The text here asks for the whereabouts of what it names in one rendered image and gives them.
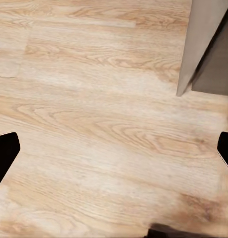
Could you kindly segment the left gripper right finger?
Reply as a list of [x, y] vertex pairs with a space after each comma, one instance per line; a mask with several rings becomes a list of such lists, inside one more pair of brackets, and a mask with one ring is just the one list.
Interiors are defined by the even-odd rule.
[[228, 132], [221, 132], [218, 140], [217, 150], [228, 165]]

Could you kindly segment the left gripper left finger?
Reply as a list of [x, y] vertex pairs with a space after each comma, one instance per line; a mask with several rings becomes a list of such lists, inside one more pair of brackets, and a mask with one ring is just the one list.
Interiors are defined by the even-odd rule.
[[20, 151], [20, 143], [16, 132], [0, 136], [0, 182], [7, 173]]

